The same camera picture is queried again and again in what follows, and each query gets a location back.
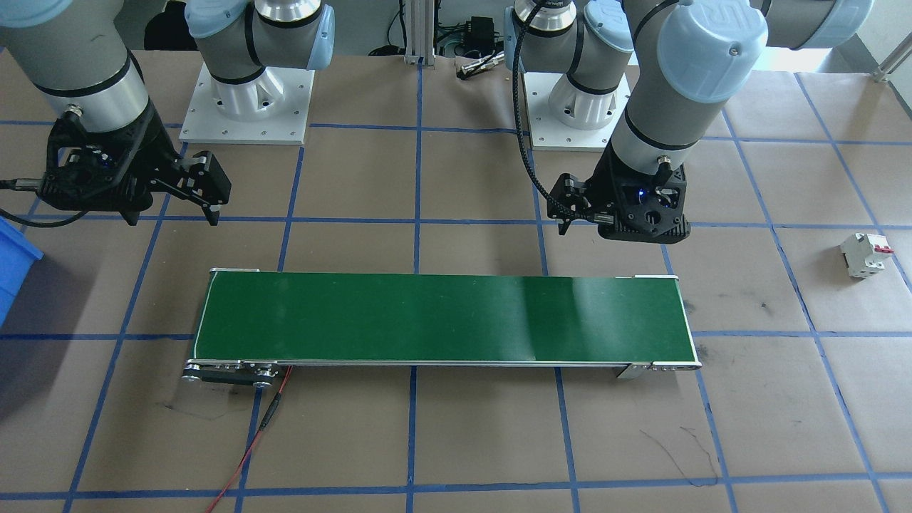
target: brown paper floor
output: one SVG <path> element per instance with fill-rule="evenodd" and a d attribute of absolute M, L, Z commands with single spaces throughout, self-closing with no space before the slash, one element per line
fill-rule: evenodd
<path fill-rule="evenodd" d="M 176 141 L 200 58 L 138 58 Z M 210 147 L 234 183 L 218 227 L 159 197 L 132 228 L 27 229 L 46 256 L 0 331 L 0 511 L 204 509 L 271 396 L 180 381 L 210 267 L 674 273 L 705 363 L 298 370 L 218 511 L 912 510 L 912 120 L 891 90 L 755 72 L 692 153 L 693 235 L 664 247 L 542 220 L 509 86 L 337 58 L 304 148 Z M 0 55 L 0 176 L 42 172 L 52 120 Z M 597 157 L 534 153 L 548 185 Z M 863 282 L 836 249 L 856 231 L 898 254 Z"/>

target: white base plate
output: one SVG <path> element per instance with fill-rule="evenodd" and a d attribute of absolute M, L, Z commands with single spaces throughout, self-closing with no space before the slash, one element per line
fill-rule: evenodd
<path fill-rule="evenodd" d="M 224 117 L 212 94 L 212 76 L 205 64 L 183 120 L 181 141 L 207 144 L 297 144 L 304 142 L 314 72 L 270 68 L 285 86 L 282 111 L 265 120 L 235 121 Z"/>
<path fill-rule="evenodd" d="M 617 121 L 623 118 L 630 86 L 627 76 L 617 85 L 617 107 L 612 110 L 611 121 L 605 128 L 588 131 L 577 130 L 564 125 L 548 109 L 548 96 L 554 84 L 563 75 L 560 73 L 526 73 L 525 104 L 529 112 L 529 128 L 532 133 L 534 150 L 562 152 L 601 152 L 605 149 Z"/>

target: black power adapter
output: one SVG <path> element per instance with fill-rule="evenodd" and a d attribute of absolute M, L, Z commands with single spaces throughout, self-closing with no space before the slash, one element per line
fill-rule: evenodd
<path fill-rule="evenodd" d="M 466 24 L 465 38 L 462 42 L 463 55 L 473 51 L 478 57 L 487 57 L 494 53 L 494 19 L 483 16 L 472 16 Z"/>

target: green conveyor belt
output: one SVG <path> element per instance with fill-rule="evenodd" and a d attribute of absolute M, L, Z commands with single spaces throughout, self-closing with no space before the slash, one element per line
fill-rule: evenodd
<path fill-rule="evenodd" d="M 212 272 L 189 362 L 700 366 L 673 277 L 231 270 Z"/>

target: red wire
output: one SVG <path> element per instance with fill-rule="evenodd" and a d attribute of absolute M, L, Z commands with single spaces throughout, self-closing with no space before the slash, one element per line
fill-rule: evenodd
<path fill-rule="evenodd" d="M 290 365 L 285 368 L 285 377 L 282 379 L 282 384 L 279 385 L 279 391 L 276 394 L 282 393 L 282 391 L 285 389 L 285 384 L 288 383 L 288 377 L 291 376 L 292 369 L 294 369 L 294 367 Z M 231 479 L 228 479 L 228 482 L 225 483 L 225 487 L 222 488 L 222 491 L 219 492 L 219 495 L 215 496 L 215 498 L 212 500 L 212 503 L 210 503 L 209 507 L 206 508 L 205 513 L 212 513 L 215 507 L 219 504 L 219 501 L 222 500 L 222 497 L 228 493 L 228 488 L 230 488 L 234 480 L 237 479 L 239 475 L 241 475 L 241 469 L 244 468 L 244 463 L 246 463 L 247 459 L 250 458 L 250 454 L 254 451 L 254 447 L 256 447 L 256 444 L 260 441 L 261 436 L 263 436 L 263 430 L 258 429 L 254 435 L 254 439 L 250 442 L 250 446 L 247 447 L 247 451 L 244 452 L 244 457 L 241 458 L 241 463 L 237 464 L 237 468 L 234 469 L 234 474 L 232 474 Z"/>

